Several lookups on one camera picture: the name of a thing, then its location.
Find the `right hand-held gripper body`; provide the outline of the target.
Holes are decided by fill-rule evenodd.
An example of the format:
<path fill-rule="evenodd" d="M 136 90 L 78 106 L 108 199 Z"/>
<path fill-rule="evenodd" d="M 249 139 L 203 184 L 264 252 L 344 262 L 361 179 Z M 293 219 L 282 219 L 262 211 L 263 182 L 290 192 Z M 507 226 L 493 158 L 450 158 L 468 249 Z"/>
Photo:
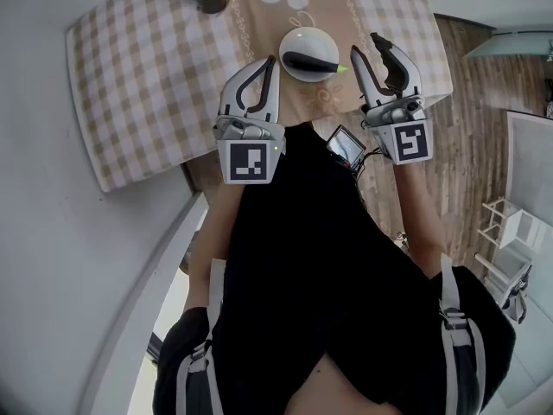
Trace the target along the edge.
<path fill-rule="evenodd" d="M 422 162 L 433 156 L 432 125 L 423 106 L 424 98 L 413 95 L 360 108 L 365 127 L 381 153 L 395 165 Z"/>

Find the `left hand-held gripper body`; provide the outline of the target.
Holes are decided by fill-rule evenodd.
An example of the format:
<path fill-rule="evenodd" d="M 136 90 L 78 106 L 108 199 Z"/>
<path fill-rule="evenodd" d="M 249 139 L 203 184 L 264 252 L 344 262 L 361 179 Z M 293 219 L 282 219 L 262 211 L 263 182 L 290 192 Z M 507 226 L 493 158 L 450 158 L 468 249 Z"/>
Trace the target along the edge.
<path fill-rule="evenodd" d="M 268 184 L 285 150 L 285 128 L 278 123 L 229 115 L 213 127 L 225 184 Z"/>

